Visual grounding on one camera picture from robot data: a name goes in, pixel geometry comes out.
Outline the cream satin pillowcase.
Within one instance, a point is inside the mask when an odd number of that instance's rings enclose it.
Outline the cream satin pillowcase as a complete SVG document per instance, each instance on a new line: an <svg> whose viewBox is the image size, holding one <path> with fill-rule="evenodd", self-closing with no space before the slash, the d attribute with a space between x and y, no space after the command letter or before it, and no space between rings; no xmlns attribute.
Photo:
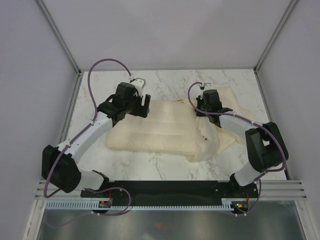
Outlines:
<svg viewBox="0 0 320 240"><path fill-rule="evenodd" d="M186 99L179 104L176 127L178 136L173 141L174 154L183 155L189 162L202 162L213 159L233 142L241 144L245 140L235 133L210 123L207 117L196 116Z"/></svg>

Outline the cream pillow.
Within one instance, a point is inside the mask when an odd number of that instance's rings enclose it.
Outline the cream pillow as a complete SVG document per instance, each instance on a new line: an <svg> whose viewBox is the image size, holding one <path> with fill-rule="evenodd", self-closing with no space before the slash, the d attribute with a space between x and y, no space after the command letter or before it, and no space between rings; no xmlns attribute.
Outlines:
<svg viewBox="0 0 320 240"><path fill-rule="evenodd" d="M152 100L146 118L127 114L106 134L109 149L192 156L197 148L194 109L185 100Z"/></svg>

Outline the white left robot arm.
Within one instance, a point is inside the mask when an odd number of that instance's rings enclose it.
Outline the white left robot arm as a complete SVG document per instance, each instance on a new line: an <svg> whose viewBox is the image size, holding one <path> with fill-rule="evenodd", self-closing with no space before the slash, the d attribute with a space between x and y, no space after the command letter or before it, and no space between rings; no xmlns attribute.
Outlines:
<svg viewBox="0 0 320 240"><path fill-rule="evenodd" d="M98 197L105 197L110 186L106 176L96 170L81 170L78 162L86 151L126 115L146 118L151 96L143 94L146 81L135 78L121 82L114 94L96 107L93 119L75 137L57 146L48 145L42 152L41 175L44 188L53 184L58 190L70 193L76 188L91 189Z"/></svg>

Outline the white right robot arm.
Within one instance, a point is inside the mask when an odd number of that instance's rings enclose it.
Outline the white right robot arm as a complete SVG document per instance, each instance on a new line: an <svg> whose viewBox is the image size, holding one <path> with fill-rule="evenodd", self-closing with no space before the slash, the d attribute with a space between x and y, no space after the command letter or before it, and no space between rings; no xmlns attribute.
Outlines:
<svg viewBox="0 0 320 240"><path fill-rule="evenodd" d="M200 88L195 111L209 119L216 127L228 130L245 139L248 162L230 176L228 191L241 197L247 185L257 182L265 174L286 168L289 153L276 123L256 123L223 107L216 89Z"/></svg>

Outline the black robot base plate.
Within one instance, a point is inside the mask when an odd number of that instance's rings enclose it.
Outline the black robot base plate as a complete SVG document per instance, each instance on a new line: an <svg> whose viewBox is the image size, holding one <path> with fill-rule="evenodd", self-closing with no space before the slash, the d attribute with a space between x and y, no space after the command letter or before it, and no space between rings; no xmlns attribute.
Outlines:
<svg viewBox="0 0 320 240"><path fill-rule="evenodd" d="M116 180L104 181L99 191L120 187L127 190L134 205L218 204L222 199L255 199L257 185L235 187L217 180Z"/></svg>

